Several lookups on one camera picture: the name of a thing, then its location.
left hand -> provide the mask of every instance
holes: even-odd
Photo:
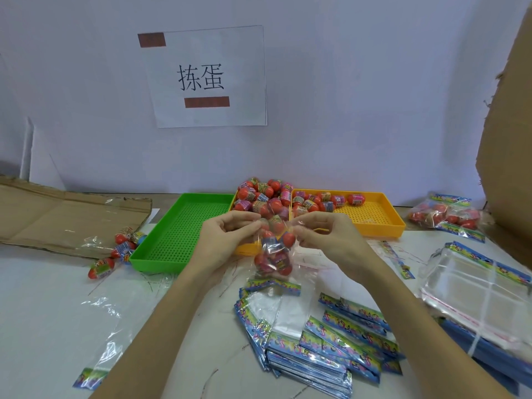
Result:
[[[231,256],[240,243],[261,227],[260,214],[230,211],[203,222],[194,254],[184,272],[208,278]]]

paper sign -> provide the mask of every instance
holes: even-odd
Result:
[[[262,26],[138,40],[157,127],[267,125]]]

right hand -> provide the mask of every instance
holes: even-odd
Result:
[[[375,266],[383,263],[346,214],[315,211],[297,217],[293,223],[300,224],[294,227],[294,234],[303,248],[321,249],[356,282],[363,282]],[[313,231],[317,228],[328,231]]]

green tray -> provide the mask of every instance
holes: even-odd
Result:
[[[133,268],[181,273],[192,256],[203,221],[227,213],[233,195],[183,193],[130,257]]]

hand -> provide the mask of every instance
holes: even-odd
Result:
[[[240,243],[261,227],[260,214],[230,211],[203,222],[199,239],[192,254],[187,273],[208,278],[231,256]]]
[[[356,282],[362,282],[368,271],[383,263],[345,214],[315,211],[294,222],[301,224],[294,227],[294,234],[302,247],[321,249]],[[313,231],[316,228],[328,231],[318,233]]]

